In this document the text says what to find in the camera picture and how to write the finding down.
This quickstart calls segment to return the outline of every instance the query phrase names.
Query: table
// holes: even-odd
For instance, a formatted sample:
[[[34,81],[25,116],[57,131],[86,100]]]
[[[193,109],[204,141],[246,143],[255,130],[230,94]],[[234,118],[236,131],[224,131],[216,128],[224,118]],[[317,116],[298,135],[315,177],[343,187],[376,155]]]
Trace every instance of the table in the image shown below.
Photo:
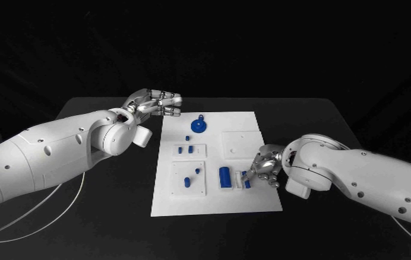
[[[77,97],[59,118],[110,109],[123,97]],[[285,145],[317,133],[360,148],[338,111],[325,99],[184,98],[183,112],[255,111],[265,143]],[[83,190],[63,217],[40,233],[0,244],[1,259],[390,259],[407,255],[407,238],[387,215],[348,200],[333,186],[307,200],[278,189],[282,212],[149,217],[161,117],[145,148],[133,144],[84,174]],[[40,209],[0,238],[24,235],[63,211],[80,176],[61,185]],[[51,189],[0,205],[0,226],[43,199]]]

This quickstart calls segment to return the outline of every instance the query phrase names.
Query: blue block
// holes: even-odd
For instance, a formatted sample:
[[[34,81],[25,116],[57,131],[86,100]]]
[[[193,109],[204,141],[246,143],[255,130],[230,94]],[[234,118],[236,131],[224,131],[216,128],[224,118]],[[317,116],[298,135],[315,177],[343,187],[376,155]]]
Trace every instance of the blue block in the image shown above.
[[[219,175],[220,175],[220,187],[230,188],[230,176],[229,176],[229,168],[220,167],[219,168]]]
[[[184,178],[184,187],[185,188],[190,187],[190,178],[188,177]]]
[[[249,184],[249,180],[243,182],[245,188],[249,189],[250,188],[250,184]]]

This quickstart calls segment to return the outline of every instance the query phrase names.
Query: white cable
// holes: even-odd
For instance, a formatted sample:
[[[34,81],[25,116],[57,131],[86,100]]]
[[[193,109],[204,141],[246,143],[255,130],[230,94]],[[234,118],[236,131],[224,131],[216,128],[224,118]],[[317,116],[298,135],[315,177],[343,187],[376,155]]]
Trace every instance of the white cable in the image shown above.
[[[53,193],[57,191],[59,187],[61,186],[61,184],[57,185],[57,188],[51,191],[51,193],[46,196],[44,200],[41,200],[41,202],[17,218],[14,219],[14,221],[11,221],[8,224],[5,224],[1,228],[0,231],[4,230],[5,228],[8,228],[8,226],[11,226],[18,220],[21,220],[34,210],[35,208],[38,208],[38,206],[46,202],[46,200],[48,199],[48,197],[53,195]]]
[[[61,217],[61,215],[66,213],[66,211],[69,210],[71,204],[74,203],[74,200],[76,200],[76,197],[79,196],[79,192],[80,192],[82,187],[83,187],[83,177],[82,177],[82,179],[80,179],[79,191],[76,192],[74,199],[71,200],[70,205],[66,207],[66,209],[64,209],[64,211],[61,212],[61,214],[53,219],[53,221],[51,221],[46,226],[43,226],[38,230],[35,230],[33,233],[27,234],[25,236],[18,237],[18,238],[14,238],[14,239],[9,239],[9,240],[1,240],[0,243],[11,242],[11,241],[14,241],[14,240],[20,240],[20,239],[22,239],[22,238],[31,236],[34,233],[37,233],[38,231],[41,231],[47,226],[50,226],[50,225],[54,223],[54,221]]]
[[[405,227],[400,225],[400,223],[396,221],[396,218],[393,216],[390,216],[392,219],[395,220],[396,224],[399,225],[399,227],[402,228],[402,230],[406,232],[406,234],[411,236],[411,233],[406,231]]]

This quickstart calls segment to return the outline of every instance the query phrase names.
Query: small blue part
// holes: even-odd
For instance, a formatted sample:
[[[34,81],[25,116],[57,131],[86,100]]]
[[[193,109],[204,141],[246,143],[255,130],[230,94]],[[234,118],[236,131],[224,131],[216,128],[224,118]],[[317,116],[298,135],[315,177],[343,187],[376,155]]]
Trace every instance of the small blue part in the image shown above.
[[[184,187],[185,188],[190,187],[190,178],[188,177],[184,178]]]
[[[249,189],[250,188],[250,184],[249,184],[249,180],[243,182],[245,188]]]
[[[220,187],[221,188],[230,188],[229,168],[220,167],[219,168],[219,174],[220,174]]]
[[[196,119],[191,123],[190,123],[190,130],[193,132],[196,132],[197,134],[200,134],[207,128],[207,124],[203,121],[203,115],[198,115],[198,119]]]

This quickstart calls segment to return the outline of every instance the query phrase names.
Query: robotic arm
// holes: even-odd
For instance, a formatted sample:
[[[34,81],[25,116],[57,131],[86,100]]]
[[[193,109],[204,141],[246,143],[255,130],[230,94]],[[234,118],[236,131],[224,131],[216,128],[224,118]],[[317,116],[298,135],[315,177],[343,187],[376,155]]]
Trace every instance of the robotic arm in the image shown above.
[[[0,143],[0,203],[70,180],[133,143],[145,147],[151,115],[180,116],[178,94],[141,89],[119,108],[43,123]]]
[[[327,191],[331,183],[347,198],[382,213],[411,221],[411,164],[366,150],[350,150],[318,134],[304,135],[286,147],[259,148],[243,180],[258,175],[278,187],[283,169],[285,190],[307,199],[311,189]]]

